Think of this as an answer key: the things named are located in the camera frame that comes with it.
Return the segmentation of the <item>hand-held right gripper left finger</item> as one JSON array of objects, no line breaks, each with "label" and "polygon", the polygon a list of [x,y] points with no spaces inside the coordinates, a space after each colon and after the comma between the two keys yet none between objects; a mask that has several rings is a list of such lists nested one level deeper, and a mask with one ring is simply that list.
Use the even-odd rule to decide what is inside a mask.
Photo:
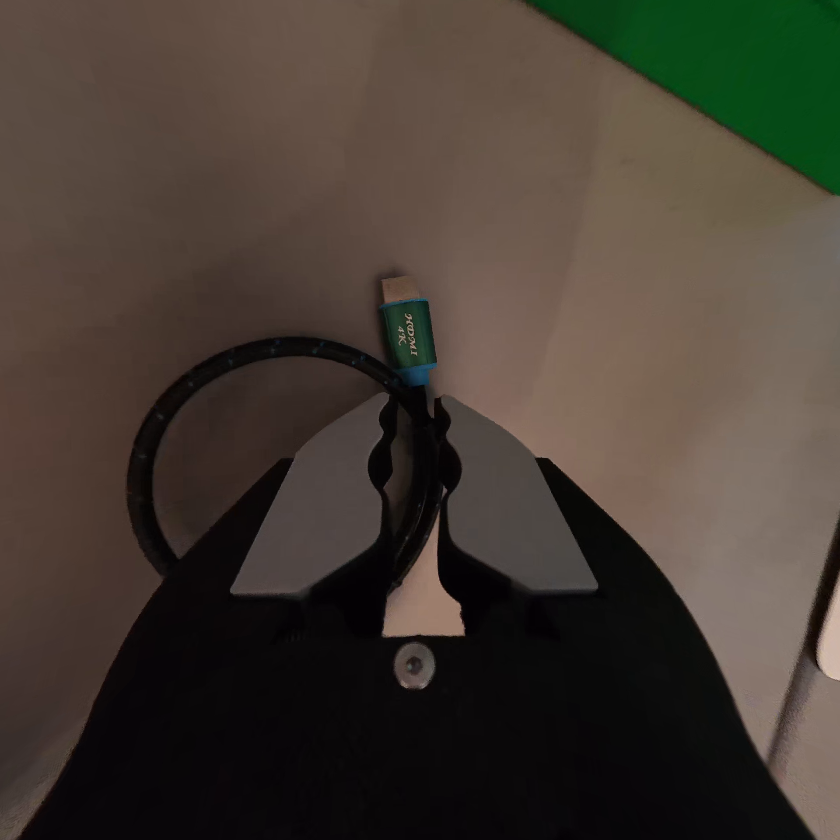
[{"label": "hand-held right gripper left finger", "polygon": [[303,597],[392,535],[397,404],[373,395],[296,453],[231,585],[234,596]]}]

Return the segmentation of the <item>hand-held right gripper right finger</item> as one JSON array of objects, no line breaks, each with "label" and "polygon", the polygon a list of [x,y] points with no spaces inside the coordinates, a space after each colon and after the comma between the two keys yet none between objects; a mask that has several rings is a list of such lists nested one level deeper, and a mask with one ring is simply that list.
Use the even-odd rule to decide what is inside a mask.
[{"label": "hand-held right gripper right finger", "polygon": [[530,449],[451,395],[439,400],[455,457],[446,494],[453,547],[530,595],[583,595],[595,576]]}]

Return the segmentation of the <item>green plastic bin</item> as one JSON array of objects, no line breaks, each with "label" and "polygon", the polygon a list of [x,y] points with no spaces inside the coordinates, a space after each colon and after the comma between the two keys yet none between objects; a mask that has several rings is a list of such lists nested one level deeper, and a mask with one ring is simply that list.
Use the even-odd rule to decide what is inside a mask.
[{"label": "green plastic bin", "polygon": [[839,2],[529,5],[839,194]]}]

